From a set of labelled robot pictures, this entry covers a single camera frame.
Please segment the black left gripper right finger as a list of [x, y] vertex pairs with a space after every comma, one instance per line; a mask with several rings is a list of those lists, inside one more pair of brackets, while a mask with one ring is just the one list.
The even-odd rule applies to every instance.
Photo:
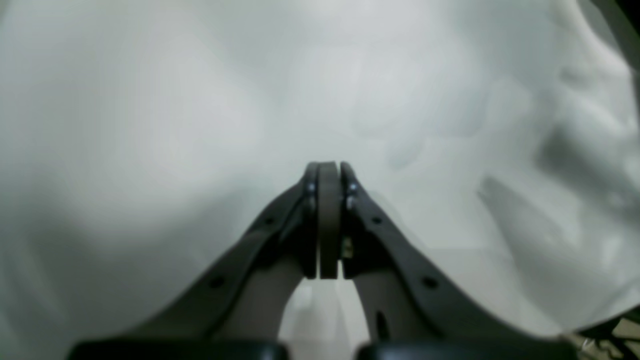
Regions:
[[351, 280], [375, 344], [562, 346], [483, 309], [409, 242], [347, 163], [330, 163], [330, 278]]

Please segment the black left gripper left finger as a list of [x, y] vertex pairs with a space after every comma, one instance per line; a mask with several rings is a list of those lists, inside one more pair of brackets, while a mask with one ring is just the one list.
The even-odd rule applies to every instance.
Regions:
[[330, 163], [259, 213], [242, 237], [176, 300], [118, 339], [135, 343], [273, 341], [304, 279], [330, 278]]

